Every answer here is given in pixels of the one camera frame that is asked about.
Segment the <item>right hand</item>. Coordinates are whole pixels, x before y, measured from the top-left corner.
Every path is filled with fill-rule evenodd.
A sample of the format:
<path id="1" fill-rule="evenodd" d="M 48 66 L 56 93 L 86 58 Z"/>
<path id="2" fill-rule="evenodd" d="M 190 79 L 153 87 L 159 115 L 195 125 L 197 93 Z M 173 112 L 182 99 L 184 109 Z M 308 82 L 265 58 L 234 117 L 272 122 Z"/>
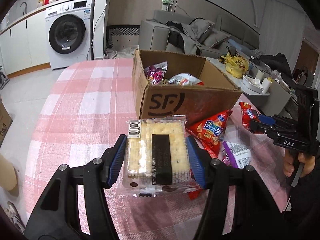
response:
<path id="1" fill-rule="evenodd" d="M 284 165 L 283 172 L 285 176 L 290 177 L 296 170 L 298 163 L 304 164 L 303 170 L 301 172 L 300 178 L 310 174 L 315 168 L 316 159 L 313 155 L 307 155 L 305 153 L 300 153 L 298 157 L 294 157 L 289 149 L 285 150 L 284 155 Z"/>

